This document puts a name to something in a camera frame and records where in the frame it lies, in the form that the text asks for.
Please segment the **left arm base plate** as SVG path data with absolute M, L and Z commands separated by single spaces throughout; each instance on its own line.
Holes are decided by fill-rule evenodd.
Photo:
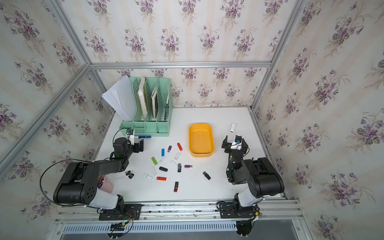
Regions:
M 117 206 L 117 208 L 113 210 L 100 210 L 99 221 L 138 220 L 142 206 L 141 204 L 125 204 L 124 207 Z

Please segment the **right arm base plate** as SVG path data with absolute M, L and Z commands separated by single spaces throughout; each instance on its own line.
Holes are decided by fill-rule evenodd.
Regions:
M 259 215 L 260 208 L 257 204 L 250 207 L 242 207 L 238 202 L 227 203 L 218 201 L 216 208 L 220 212 L 221 219 L 251 219 Z

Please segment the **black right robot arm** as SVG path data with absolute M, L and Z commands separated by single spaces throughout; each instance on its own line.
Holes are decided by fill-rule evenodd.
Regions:
M 246 158 L 250 148 L 242 136 L 236 135 L 231 143 L 225 137 L 222 149 L 229 155 L 226 169 L 228 182 L 232 185 L 247 185 L 246 189 L 234 197 L 237 208 L 249 208 L 266 196 L 284 192 L 284 182 L 268 158 Z

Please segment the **yellow plastic storage box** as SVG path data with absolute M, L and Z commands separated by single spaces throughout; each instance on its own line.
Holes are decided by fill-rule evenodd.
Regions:
M 195 158 L 208 158 L 214 153 L 213 130 L 209 124 L 192 124 L 189 127 L 189 151 Z

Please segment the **green usb flash drive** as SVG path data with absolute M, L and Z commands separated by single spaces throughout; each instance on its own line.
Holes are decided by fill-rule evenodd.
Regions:
M 151 157 L 151 160 L 153 162 L 153 164 L 156 166 L 158 164 L 157 160 L 155 157 Z

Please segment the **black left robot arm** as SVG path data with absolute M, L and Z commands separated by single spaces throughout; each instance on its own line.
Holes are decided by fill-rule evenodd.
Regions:
M 113 140 L 114 151 L 104 160 L 87 162 L 72 159 L 54 190 L 52 199 L 44 192 L 43 178 L 40 178 L 39 186 L 43 196 L 62 207 L 86 206 L 124 214 L 126 212 L 124 198 L 108 193 L 98 185 L 99 178 L 125 171 L 131 155 L 144 151 L 144 140 L 135 143 L 134 130 L 128 129 L 128 132 L 126 137 Z

